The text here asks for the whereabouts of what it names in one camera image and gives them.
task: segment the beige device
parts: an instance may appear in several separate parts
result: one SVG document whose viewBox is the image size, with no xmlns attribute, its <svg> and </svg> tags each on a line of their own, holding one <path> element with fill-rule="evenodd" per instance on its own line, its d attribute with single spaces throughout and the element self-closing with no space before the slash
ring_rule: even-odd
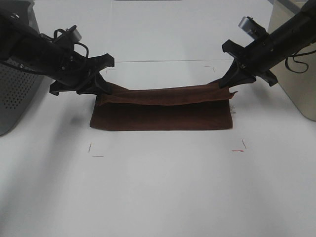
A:
<svg viewBox="0 0 316 237">
<path fill-rule="evenodd" d="M 269 25 L 269 32 L 284 24 L 295 15 L 306 1 L 275 0 Z M 311 45 L 301 52 L 316 50 L 316 44 Z M 279 63 L 271 71 L 277 76 L 280 86 L 293 101 L 299 111 L 307 118 L 316 121 L 316 54 L 297 58 L 309 64 L 309 70 L 303 74 L 296 74 L 286 69 L 284 62 Z M 289 59 L 289 66 L 295 71 L 304 71 L 306 66 L 296 64 Z"/>
</svg>

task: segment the brown towel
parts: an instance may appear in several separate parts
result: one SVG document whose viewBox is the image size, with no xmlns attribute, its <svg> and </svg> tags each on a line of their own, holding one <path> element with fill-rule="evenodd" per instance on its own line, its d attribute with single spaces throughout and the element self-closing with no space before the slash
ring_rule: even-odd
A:
<svg viewBox="0 0 316 237">
<path fill-rule="evenodd" d="M 233 127 L 229 99 L 235 93 L 218 83 L 155 90 L 128 90 L 110 84 L 98 96 L 90 126 L 109 131 L 216 130 Z"/>
</svg>

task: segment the robotic arm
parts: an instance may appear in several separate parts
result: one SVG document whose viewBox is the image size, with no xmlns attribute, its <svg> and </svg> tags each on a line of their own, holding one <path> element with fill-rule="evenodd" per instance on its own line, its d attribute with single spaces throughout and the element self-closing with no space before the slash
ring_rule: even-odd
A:
<svg viewBox="0 0 316 237">
<path fill-rule="evenodd" d="M 250 17 L 244 17 L 239 26 L 254 42 L 242 47 L 228 40 L 222 45 L 234 61 L 219 79 L 220 87 L 253 83 L 256 76 L 273 86 L 277 78 L 270 69 L 316 41 L 316 0 L 309 0 L 298 14 L 271 34 Z M 0 63 L 53 78 L 56 82 L 51 85 L 50 93 L 54 95 L 63 91 L 111 94 L 111 87 L 100 71 L 113 67 L 114 58 L 109 54 L 89 58 L 89 50 L 80 39 L 76 26 L 58 29 L 51 38 L 23 24 L 17 15 L 0 10 Z M 75 44 L 86 49 L 86 56 L 75 52 Z M 7 63 L 9 58 L 19 62 L 19 67 Z"/>
</svg>

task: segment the white table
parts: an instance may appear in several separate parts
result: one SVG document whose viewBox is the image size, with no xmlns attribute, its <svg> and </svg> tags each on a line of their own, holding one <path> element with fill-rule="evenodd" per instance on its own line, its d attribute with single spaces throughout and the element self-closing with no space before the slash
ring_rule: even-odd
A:
<svg viewBox="0 0 316 237">
<path fill-rule="evenodd" d="M 92 56 L 122 62 L 108 81 L 145 89 L 220 78 L 221 44 L 251 41 L 239 20 L 268 26 L 268 1 L 222 2 L 40 0 L 35 11 L 42 32 L 77 24 Z M 315 236 L 316 123 L 278 85 L 233 88 L 231 130 L 107 132 L 89 127 L 94 96 L 55 97 L 49 83 L 0 138 L 1 237 Z"/>
</svg>

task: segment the ventilation grille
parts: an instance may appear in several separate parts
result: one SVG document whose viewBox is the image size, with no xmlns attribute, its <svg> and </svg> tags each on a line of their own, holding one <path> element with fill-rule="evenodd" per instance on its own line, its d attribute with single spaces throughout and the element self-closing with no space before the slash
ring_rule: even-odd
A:
<svg viewBox="0 0 316 237">
<path fill-rule="evenodd" d="M 15 66 L 19 63 L 9 60 Z M 9 69 L 0 64 L 0 103 L 8 110 L 15 110 L 32 88 L 37 75 Z"/>
</svg>

